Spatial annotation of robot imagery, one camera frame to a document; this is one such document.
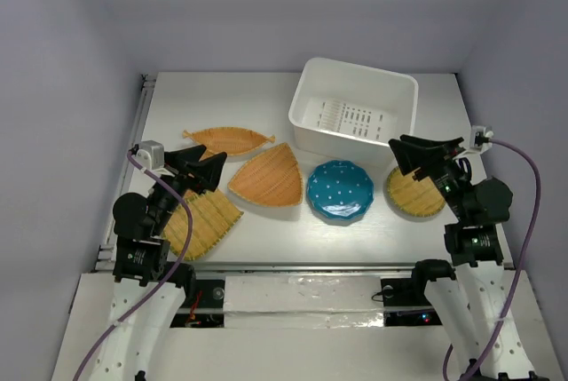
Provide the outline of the leaf-shaped bamboo plate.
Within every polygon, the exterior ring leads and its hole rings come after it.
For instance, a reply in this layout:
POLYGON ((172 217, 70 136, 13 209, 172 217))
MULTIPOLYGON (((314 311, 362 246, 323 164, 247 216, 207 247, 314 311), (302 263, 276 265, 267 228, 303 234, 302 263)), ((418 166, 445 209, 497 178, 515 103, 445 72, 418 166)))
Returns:
MULTIPOLYGON (((193 261, 213 250, 241 219, 243 212, 219 189, 204 194, 187 191, 184 198, 193 217, 192 237, 184 260, 193 261)), ((162 238, 170 242, 170 250, 177 256, 183 249, 187 228, 186 212, 179 205, 162 232, 162 238)))

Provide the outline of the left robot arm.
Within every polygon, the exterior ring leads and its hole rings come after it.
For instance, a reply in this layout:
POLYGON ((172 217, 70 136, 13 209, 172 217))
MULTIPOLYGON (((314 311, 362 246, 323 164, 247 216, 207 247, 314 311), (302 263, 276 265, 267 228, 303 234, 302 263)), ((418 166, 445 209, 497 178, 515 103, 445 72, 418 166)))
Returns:
POLYGON ((142 141, 128 162, 154 181, 147 195, 128 192, 114 202, 116 235, 113 297, 106 330, 74 375, 89 362, 91 380, 147 380, 158 346, 181 306, 196 295, 195 271, 184 258, 193 237, 188 191, 217 190, 225 152, 206 156, 204 145, 166 151, 142 141))

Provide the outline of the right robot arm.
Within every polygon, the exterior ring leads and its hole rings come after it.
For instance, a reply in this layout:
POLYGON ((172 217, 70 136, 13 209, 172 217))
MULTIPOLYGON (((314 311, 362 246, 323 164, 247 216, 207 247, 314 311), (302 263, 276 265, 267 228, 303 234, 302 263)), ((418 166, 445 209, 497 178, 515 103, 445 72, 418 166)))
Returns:
POLYGON ((450 340, 446 357, 456 358, 462 380, 538 380, 510 312, 522 270, 516 269, 510 286, 503 284, 497 227, 509 220, 513 194, 494 177, 472 183, 465 158, 493 145, 525 152, 486 127, 472 131, 469 147, 462 142, 409 135, 389 141, 400 172, 415 181, 430 179, 456 218, 444 232, 450 258, 417 262, 408 291, 433 306, 450 340))

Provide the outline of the fan-shaped woven basket plate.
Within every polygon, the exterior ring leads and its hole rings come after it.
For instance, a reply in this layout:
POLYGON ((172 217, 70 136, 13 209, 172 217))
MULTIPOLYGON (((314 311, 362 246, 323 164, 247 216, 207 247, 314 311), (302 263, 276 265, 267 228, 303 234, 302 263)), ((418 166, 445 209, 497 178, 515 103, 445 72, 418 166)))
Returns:
POLYGON ((303 175, 287 143, 244 163, 227 187, 244 201, 262 207, 292 207, 303 201, 303 175))

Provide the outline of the round bamboo plate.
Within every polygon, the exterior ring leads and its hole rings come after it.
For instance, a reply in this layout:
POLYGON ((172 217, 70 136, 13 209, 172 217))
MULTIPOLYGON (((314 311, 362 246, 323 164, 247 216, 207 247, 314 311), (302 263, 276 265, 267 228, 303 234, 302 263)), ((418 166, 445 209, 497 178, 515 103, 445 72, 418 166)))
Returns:
POLYGON ((430 178, 415 180, 413 174, 403 175, 399 167, 390 172, 385 186, 390 202, 410 217, 432 217, 446 206, 445 199, 430 178))

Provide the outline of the blue polka-dot ceramic plate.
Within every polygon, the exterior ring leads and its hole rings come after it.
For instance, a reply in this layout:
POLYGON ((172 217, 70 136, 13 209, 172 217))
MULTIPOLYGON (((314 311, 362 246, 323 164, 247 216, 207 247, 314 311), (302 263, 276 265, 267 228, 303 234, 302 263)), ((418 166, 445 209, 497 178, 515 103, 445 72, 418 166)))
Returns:
POLYGON ((357 164, 332 160, 318 165, 309 175, 306 197, 324 218, 351 221, 367 213, 375 199, 375 185, 357 164))

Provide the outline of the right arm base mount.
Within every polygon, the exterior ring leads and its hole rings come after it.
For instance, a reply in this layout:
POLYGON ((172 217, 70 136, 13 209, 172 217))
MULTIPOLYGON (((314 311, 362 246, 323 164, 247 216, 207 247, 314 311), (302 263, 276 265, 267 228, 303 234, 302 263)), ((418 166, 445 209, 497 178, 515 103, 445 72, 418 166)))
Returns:
POLYGON ((430 302, 418 296, 410 278, 381 279, 380 300, 386 327, 441 326, 430 302))

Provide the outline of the boat-shaped woven basket plate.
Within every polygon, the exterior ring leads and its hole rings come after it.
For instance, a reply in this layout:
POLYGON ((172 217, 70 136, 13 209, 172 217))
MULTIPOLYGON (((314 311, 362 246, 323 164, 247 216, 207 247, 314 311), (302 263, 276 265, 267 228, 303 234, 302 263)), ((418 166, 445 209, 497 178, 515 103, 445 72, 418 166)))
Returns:
POLYGON ((183 130, 182 137, 206 147, 206 155, 226 153, 239 156, 252 153, 266 144, 273 144, 275 136, 241 127, 216 127, 190 132, 183 130))

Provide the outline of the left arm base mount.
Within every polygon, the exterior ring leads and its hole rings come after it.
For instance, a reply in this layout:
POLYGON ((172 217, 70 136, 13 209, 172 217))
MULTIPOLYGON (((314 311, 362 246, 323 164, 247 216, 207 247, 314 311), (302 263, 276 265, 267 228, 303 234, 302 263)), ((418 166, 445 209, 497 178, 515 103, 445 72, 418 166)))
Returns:
POLYGON ((224 279, 198 279, 191 297, 174 316, 171 328, 223 328, 224 299, 224 279))

